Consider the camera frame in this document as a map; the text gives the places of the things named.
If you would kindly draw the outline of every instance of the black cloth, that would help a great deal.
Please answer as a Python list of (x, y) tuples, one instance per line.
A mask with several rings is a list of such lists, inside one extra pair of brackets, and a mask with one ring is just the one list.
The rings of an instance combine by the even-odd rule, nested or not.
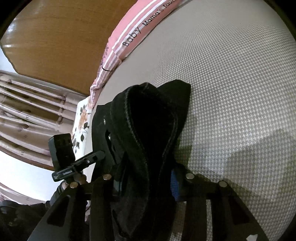
[(27, 241), (47, 210), (45, 203), (20, 205), (10, 200), (0, 202), (0, 239)]
[(111, 203), (116, 240), (165, 240), (175, 200), (170, 192), (173, 149), (184, 126), (190, 84), (149, 83), (119, 93), (98, 106), (92, 122), (93, 151), (103, 150), (92, 180), (115, 177), (118, 201)]

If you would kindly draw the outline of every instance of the pink fabric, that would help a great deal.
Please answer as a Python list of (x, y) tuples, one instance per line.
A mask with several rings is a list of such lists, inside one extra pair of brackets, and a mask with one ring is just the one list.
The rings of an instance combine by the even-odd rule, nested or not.
[(91, 106), (94, 108), (99, 94), (113, 71), (137, 47), (150, 31), (184, 0), (138, 0), (108, 39), (103, 58), (94, 80), (91, 92)]

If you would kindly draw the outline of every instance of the metal screw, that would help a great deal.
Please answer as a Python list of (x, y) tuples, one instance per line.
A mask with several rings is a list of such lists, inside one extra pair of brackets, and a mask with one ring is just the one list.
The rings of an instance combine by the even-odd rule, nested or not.
[(192, 173), (187, 173), (186, 174), (186, 178), (187, 179), (193, 179), (194, 178), (194, 175)]
[(76, 188), (76, 187), (78, 187), (78, 183), (77, 182), (72, 182), (70, 184), (70, 188)]
[(222, 187), (222, 188), (225, 188), (225, 187), (227, 187), (227, 182), (220, 181), (219, 186)]
[(258, 238), (258, 234), (255, 234), (255, 235), (249, 235), (246, 240), (247, 241), (256, 241)]
[(112, 178), (112, 176), (110, 175), (110, 174), (105, 174), (104, 176), (103, 176), (103, 179), (104, 180), (110, 180)]

